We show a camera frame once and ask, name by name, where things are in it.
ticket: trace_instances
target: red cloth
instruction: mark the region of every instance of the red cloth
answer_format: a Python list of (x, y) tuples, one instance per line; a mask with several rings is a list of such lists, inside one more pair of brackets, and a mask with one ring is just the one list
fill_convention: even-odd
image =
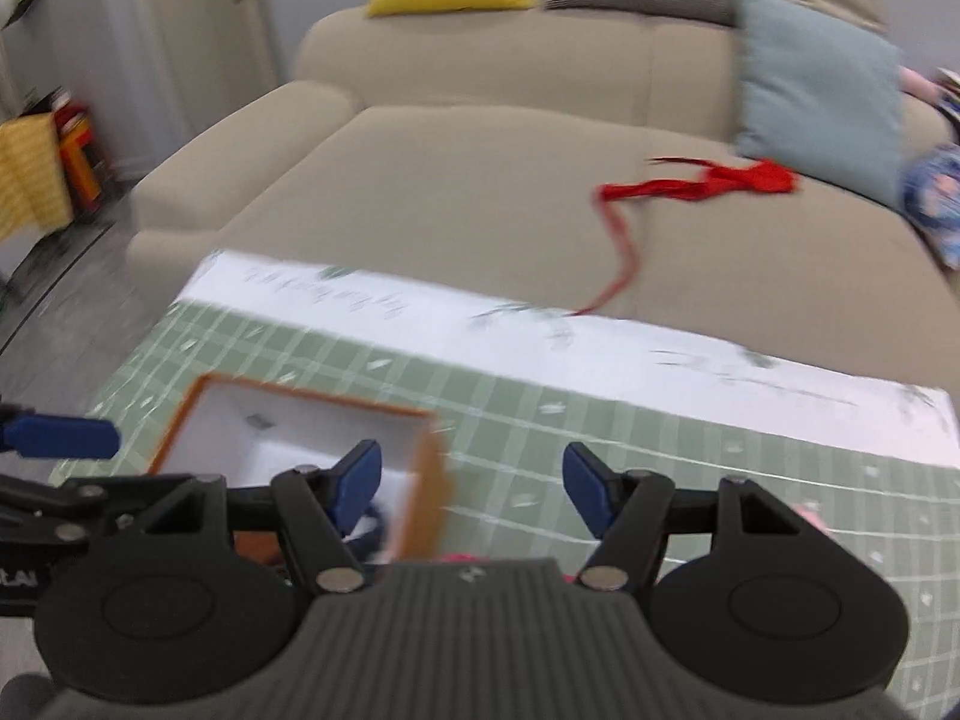
[(600, 293), (600, 296), (584, 308), (573, 313), (574, 317), (592, 314), (603, 308), (616, 295), (630, 286), (640, 270), (640, 252), (630, 237), (626, 220), (613, 208), (613, 204), (629, 197), (673, 197), (686, 202), (699, 202), (710, 197), (726, 194), (728, 191), (755, 191), (759, 194), (793, 193), (797, 191), (797, 175), (770, 160), (750, 165), (750, 167), (727, 167), (706, 159), (685, 159), (683, 157), (661, 157), (651, 160), (655, 163), (682, 163), (685, 165), (703, 165), (704, 170), (695, 181), (683, 181), (678, 178), (658, 178), (644, 181), (642, 184), (603, 184), (597, 187), (593, 196), (597, 213), (607, 225), (613, 245), (620, 256), (620, 273), (613, 283)]

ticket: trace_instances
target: sofa backrest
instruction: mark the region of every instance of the sofa backrest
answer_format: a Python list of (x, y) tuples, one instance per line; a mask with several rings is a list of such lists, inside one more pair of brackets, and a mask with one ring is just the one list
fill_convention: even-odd
[[(599, 10), (524, 10), (316, 23), (296, 77), (373, 105), (517, 105), (725, 143), (737, 132), (737, 30)], [(925, 103), (905, 104), (907, 158), (949, 139)]]

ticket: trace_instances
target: blue and white patterned object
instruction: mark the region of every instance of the blue and white patterned object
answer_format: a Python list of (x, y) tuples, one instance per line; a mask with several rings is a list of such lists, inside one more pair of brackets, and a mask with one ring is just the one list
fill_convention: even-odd
[(907, 171), (904, 213), (943, 264), (960, 269), (960, 146), (938, 146)]

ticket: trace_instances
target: light blue pillow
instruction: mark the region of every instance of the light blue pillow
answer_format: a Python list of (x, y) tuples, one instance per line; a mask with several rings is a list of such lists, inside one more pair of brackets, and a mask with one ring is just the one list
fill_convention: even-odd
[(899, 50), (792, 0), (737, 0), (742, 156), (902, 210)]

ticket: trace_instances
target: open box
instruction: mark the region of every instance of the open box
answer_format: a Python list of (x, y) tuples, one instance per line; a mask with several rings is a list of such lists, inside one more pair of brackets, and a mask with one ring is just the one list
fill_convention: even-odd
[[(434, 427), (425, 410), (207, 373), (184, 396), (148, 472), (222, 474), (232, 488), (262, 487), (303, 464), (328, 469), (375, 439), (383, 477), (373, 501), (387, 521), (377, 561), (419, 560), (437, 550), (452, 488)], [(268, 533), (239, 533), (236, 547), (261, 562), (280, 556)]]

